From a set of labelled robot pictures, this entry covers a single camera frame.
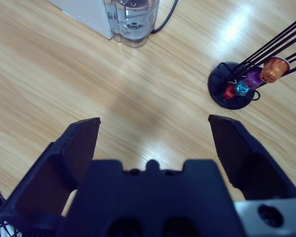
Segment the clear plastic water tank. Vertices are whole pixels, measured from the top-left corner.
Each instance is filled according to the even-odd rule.
[[[130,47],[146,43],[154,28],[159,0],[104,0],[113,38]]]

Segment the wooden table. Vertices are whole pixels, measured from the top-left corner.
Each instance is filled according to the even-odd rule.
[[[160,1],[157,25],[173,3]],[[96,159],[125,169],[150,159],[172,169],[188,158],[219,164],[209,114],[240,120],[296,185],[296,73],[238,111],[207,90],[215,65],[241,62],[295,20],[296,1],[179,0],[160,33],[129,48],[47,0],[0,0],[1,191],[8,196],[70,123],[91,117],[102,120]]]

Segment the black wire rack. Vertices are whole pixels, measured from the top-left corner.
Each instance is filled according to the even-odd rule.
[[[258,51],[256,51],[250,57],[240,63],[237,67],[235,67],[233,70],[234,72],[236,72],[239,68],[241,69],[236,73],[231,74],[232,79],[239,79],[241,76],[246,75],[247,72],[249,72],[253,67],[258,67],[262,65],[269,58],[281,53],[294,43],[296,43],[296,21],[293,22],[281,33],[279,33],[272,40],[270,40],[268,43],[266,43],[264,46],[262,46]],[[289,63],[296,61],[296,52],[286,57],[286,60]],[[291,68],[289,71],[284,73],[282,77],[293,72],[296,72],[296,67]]]
[[[253,99],[255,93],[252,93],[251,91],[251,93],[249,94],[249,97],[251,97],[251,99],[248,98],[248,96],[243,96],[242,98],[236,96],[235,99],[226,101],[224,98],[222,98],[222,93],[226,89],[226,82],[239,81],[241,78],[245,77],[247,73],[250,72],[253,68],[261,66],[262,64],[267,62],[268,59],[279,55],[285,49],[288,49],[295,43],[296,21],[293,22],[286,29],[284,29],[277,36],[275,36],[272,40],[263,45],[260,49],[258,49],[243,62],[239,64],[231,62],[220,63],[209,76],[208,87],[212,98],[215,100],[216,103],[228,109],[240,109],[247,106],[252,100],[256,100]],[[290,65],[293,62],[294,64],[296,64],[296,52],[292,53],[285,59],[290,63]],[[282,77],[294,72],[296,72],[296,66],[290,67],[289,70],[282,75]]]

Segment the white appliance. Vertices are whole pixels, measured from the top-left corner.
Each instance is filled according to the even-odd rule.
[[[131,47],[146,43],[159,0],[50,0],[78,22]]]

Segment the purple coffee capsule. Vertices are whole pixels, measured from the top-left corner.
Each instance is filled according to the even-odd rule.
[[[246,78],[244,79],[244,84],[249,87],[251,90],[258,88],[259,85],[263,83],[260,79],[260,72],[262,68],[256,67],[247,73]]]

